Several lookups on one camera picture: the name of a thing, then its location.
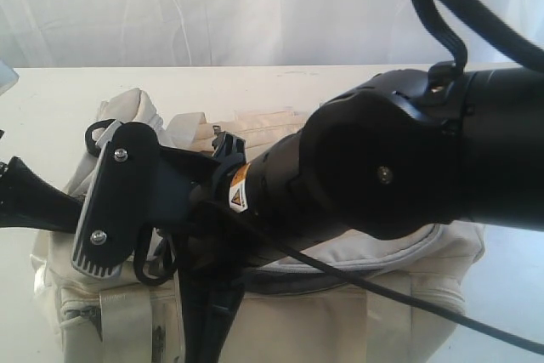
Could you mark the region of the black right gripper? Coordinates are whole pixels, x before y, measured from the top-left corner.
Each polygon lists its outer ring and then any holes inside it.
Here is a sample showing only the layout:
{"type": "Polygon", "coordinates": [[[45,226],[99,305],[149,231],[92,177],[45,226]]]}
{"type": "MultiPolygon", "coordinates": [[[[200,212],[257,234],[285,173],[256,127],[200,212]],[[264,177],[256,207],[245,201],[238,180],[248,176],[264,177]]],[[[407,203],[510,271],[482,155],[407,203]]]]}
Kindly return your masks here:
{"type": "Polygon", "coordinates": [[[181,179],[161,183],[167,197],[180,189],[174,203],[182,214],[179,221],[156,225],[166,253],[154,282],[178,278],[186,362],[219,360],[246,292],[246,269],[272,261],[244,228],[261,214],[270,149],[247,152],[243,139],[226,132],[212,146],[210,156],[170,152],[181,166],[181,179]]]}

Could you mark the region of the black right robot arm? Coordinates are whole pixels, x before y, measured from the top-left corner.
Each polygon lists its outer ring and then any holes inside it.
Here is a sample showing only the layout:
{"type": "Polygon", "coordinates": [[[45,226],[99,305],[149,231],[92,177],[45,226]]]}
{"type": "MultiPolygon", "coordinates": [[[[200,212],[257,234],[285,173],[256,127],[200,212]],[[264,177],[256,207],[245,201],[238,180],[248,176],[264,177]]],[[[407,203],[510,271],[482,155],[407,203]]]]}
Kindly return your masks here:
{"type": "Polygon", "coordinates": [[[321,106],[249,163],[218,137],[213,154],[168,149],[167,195],[186,209],[173,248],[185,360],[215,362],[241,304],[244,269],[348,229],[399,239],[470,220],[543,226],[543,75],[456,74],[449,66],[373,77],[321,106]]]}

